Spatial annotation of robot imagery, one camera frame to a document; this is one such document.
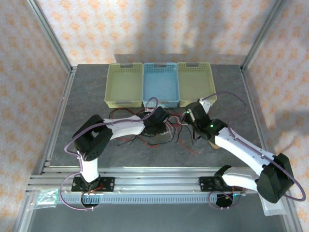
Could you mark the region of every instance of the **basket handle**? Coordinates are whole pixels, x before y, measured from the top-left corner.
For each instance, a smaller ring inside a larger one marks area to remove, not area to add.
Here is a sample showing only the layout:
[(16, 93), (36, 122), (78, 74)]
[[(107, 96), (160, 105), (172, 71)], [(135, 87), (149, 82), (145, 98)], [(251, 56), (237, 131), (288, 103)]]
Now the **basket handle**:
[(166, 63), (154, 63), (154, 68), (165, 68), (166, 66)]
[(187, 62), (187, 67), (198, 67), (199, 62)]
[(132, 63), (120, 63), (120, 68), (133, 68)]

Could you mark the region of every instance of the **patterned wallpaper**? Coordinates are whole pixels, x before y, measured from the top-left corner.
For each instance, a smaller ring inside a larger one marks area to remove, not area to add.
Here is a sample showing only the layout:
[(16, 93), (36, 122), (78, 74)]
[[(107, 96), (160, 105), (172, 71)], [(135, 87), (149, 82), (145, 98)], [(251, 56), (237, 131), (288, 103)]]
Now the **patterned wallpaper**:
[(0, 231), (12, 231), (66, 76), (27, 1), (0, 1)]
[(39, 0), (72, 65), (242, 64), (275, 0)]
[[(246, 74), (267, 145), (290, 158), (307, 193), (295, 203), (309, 232), (309, 1), (288, 1)], [(292, 194), (301, 197), (297, 187)]]

